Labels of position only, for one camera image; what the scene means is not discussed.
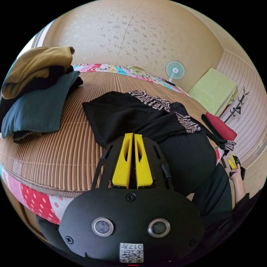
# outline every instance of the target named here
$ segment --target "striped wallpaper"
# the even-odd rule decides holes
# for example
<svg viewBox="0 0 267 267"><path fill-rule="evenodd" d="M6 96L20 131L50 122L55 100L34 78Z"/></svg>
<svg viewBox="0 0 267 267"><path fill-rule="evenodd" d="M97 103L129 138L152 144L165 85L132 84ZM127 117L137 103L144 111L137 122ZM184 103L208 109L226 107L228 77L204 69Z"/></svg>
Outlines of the striped wallpaper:
<svg viewBox="0 0 267 267"><path fill-rule="evenodd" d="M238 135L236 148L233 154L241 158L258 141L267 125L267 94L259 74L246 62L229 51L224 51L217 70L231 78L238 86L239 99L243 95L243 87L249 95L243 100L241 115L231 117L227 125ZM236 99L220 119L225 121L230 115L230 109L238 104Z"/></svg>

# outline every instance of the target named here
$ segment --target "dark teal pillow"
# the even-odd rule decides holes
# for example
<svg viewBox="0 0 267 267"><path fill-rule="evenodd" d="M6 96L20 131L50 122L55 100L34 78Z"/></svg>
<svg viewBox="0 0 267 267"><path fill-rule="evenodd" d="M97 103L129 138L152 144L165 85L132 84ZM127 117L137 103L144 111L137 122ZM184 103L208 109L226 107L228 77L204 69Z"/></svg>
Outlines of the dark teal pillow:
<svg viewBox="0 0 267 267"><path fill-rule="evenodd" d="M67 93L79 74L79 71L65 74L50 88L36 90L19 98L3 119L2 137L24 130L38 133L59 131Z"/></svg>

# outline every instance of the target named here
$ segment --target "screw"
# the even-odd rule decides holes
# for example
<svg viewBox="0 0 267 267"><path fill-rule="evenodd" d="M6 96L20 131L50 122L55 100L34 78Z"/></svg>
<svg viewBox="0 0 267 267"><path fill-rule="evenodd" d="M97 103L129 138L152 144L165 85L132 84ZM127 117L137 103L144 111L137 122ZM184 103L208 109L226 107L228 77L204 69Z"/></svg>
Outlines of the screw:
<svg viewBox="0 0 267 267"><path fill-rule="evenodd" d="M70 236L65 236L65 240L67 243L69 243L70 245L73 244L73 239Z"/></svg>
<svg viewBox="0 0 267 267"><path fill-rule="evenodd" d="M135 199L136 199L136 196L135 196L135 194L133 194L133 193L129 193L127 196L126 196L126 199L128 200L128 201L135 201Z"/></svg>
<svg viewBox="0 0 267 267"><path fill-rule="evenodd" d="M196 244L196 239L193 238L193 239L190 241L189 245L190 245L191 247L193 247L195 244Z"/></svg>

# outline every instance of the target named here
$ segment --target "camera lens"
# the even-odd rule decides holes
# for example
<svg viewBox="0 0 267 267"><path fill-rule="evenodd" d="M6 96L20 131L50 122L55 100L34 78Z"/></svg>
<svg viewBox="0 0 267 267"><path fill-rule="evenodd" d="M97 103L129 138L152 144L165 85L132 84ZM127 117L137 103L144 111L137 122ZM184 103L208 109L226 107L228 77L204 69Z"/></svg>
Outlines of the camera lens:
<svg viewBox="0 0 267 267"><path fill-rule="evenodd" d="M148 226L148 233L153 237L166 236L170 231L170 224L165 219L153 220Z"/></svg>
<svg viewBox="0 0 267 267"><path fill-rule="evenodd" d="M114 226L106 218L97 218L92 223L92 229L99 236L110 236L114 231Z"/></svg>

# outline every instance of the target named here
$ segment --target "black hook rack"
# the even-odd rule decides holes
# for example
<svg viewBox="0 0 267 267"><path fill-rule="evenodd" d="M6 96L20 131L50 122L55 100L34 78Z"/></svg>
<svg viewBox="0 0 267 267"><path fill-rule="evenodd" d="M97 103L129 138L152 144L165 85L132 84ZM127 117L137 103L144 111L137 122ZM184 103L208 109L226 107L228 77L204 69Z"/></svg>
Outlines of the black hook rack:
<svg viewBox="0 0 267 267"><path fill-rule="evenodd" d="M238 104L237 104L237 106L236 106L235 108L233 108L233 111L232 111L232 109L230 109L231 114L230 114L230 116L225 120L224 123L226 123L226 122L230 119L231 116L235 117L235 116L236 116L236 115L234 114L235 112L237 112L239 115L241 115L241 106L244 105L244 103L243 103L242 101L243 101L243 99L245 98L245 96L249 94L249 92L245 93L245 87L243 87L243 91L244 91L243 96L241 97L241 99L239 99L239 97L237 98L237 100L238 100Z"/></svg>

